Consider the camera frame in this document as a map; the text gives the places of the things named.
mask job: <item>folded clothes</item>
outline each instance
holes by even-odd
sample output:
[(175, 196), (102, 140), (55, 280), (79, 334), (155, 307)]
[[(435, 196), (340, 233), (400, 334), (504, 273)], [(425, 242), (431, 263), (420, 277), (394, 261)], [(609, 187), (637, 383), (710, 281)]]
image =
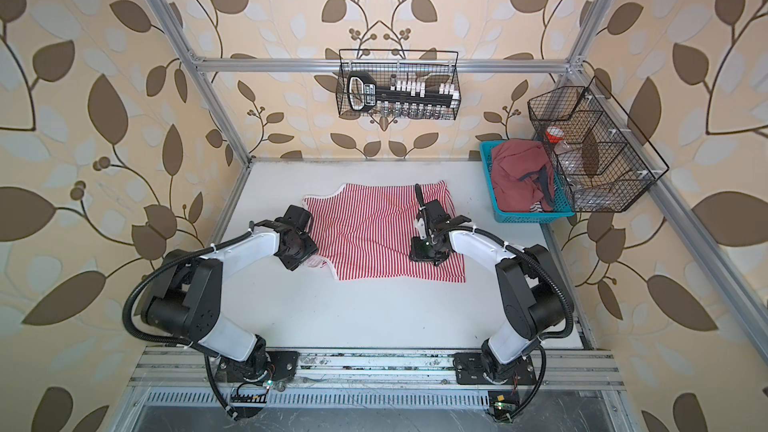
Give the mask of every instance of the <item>folded clothes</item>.
[(541, 142), (510, 139), (491, 150), (491, 184), (503, 212), (530, 212), (540, 202), (544, 212), (554, 207), (552, 163)]

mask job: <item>red and white striped shirt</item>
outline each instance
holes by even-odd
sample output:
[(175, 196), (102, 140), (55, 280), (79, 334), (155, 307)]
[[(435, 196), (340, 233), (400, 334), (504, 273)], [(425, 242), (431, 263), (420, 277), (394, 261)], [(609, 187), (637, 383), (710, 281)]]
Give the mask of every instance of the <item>red and white striped shirt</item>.
[[(446, 183), (422, 186), (425, 202), (438, 199), (455, 215)], [(344, 184), (331, 196), (306, 196), (312, 213), (312, 239), (318, 255), (340, 280), (414, 277), (464, 282), (464, 257), (451, 254), (435, 267), (408, 259), (418, 203), (413, 186), (370, 187)]]

